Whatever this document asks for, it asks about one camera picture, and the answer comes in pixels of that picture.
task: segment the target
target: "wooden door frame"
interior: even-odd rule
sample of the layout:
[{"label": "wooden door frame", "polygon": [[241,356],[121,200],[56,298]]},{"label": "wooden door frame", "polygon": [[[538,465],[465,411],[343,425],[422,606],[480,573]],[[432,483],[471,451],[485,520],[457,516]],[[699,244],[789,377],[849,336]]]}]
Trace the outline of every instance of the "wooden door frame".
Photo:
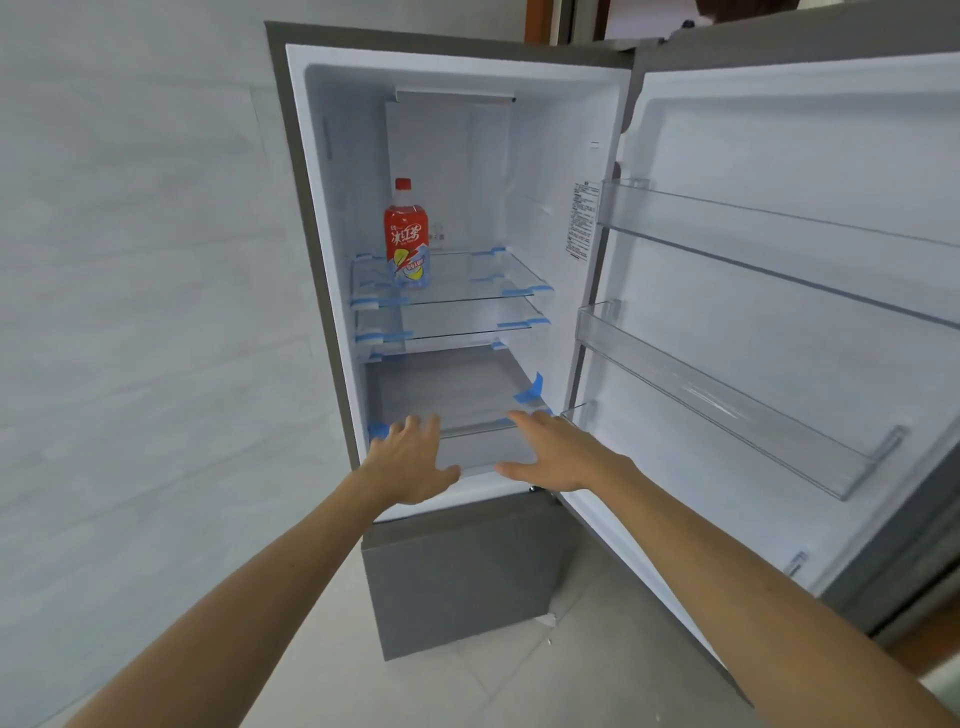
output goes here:
[{"label": "wooden door frame", "polygon": [[523,29],[523,42],[549,45],[552,20],[553,0],[527,0],[527,19]]}]

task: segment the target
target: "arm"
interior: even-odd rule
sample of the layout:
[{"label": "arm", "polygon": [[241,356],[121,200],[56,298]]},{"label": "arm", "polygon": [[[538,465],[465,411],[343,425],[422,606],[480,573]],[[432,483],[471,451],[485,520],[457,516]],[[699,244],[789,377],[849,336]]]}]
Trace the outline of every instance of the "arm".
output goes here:
[{"label": "arm", "polygon": [[440,420],[416,417],[374,440],[359,470],[300,523],[197,602],[70,721],[69,728],[238,726],[327,582],[395,503],[446,490]]},{"label": "arm", "polygon": [[772,726],[960,726],[876,644],[629,458],[561,418],[511,419],[538,462],[497,469],[553,491],[588,488],[603,500]]}]

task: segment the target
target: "gray freezer drawer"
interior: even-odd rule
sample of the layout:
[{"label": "gray freezer drawer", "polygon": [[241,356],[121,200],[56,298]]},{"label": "gray freezer drawer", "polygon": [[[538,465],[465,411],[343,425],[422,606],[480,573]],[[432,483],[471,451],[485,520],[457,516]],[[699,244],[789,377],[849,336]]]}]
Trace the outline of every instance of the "gray freezer drawer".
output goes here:
[{"label": "gray freezer drawer", "polygon": [[384,659],[546,614],[579,531],[545,491],[375,523],[361,552]]}]

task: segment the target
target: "plastic bottle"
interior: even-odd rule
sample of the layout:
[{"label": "plastic bottle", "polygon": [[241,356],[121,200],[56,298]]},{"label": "plastic bottle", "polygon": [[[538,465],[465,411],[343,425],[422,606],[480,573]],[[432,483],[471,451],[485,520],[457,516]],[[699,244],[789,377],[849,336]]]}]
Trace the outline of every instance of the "plastic bottle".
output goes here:
[{"label": "plastic bottle", "polygon": [[383,213],[383,230],[394,282],[421,288],[430,281],[430,229],[426,210],[414,202],[412,186],[408,178],[396,178],[393,204]]}]

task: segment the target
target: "door shelf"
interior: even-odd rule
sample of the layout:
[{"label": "door shelf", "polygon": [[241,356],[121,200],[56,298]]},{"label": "door shelf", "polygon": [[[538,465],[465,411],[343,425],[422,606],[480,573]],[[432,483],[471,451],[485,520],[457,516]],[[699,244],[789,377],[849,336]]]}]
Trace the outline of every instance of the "door shelf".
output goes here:
[{"label": "door shelf", "polygon": [[956,243],[657,191],[647,180],[604,182],[597,221],[675,249],[960,328]]},{"label": "door shelf", "polygon": [[619,302],[585,306],[577,340],[793,473],[846,500],[907,434],[896,426],[864,454],[768,407],[618,328]]},{"label": "door shelf", "polygon": [[351,271],[350,307],[365,310],[423,303],[542,298],[552,293],[552,286],[506,248],[475,253],[433,253],[430,282],[423,288],[397,286],[386,258],[359,255],[353,260]]},{"label": "door shelf", "polygon": [[354,312],[355,341],[361,346],[435,339],[439,349],[491,344],[511,331],[550,326],[523,296],[487,301],[452,301],[388,306]]}]

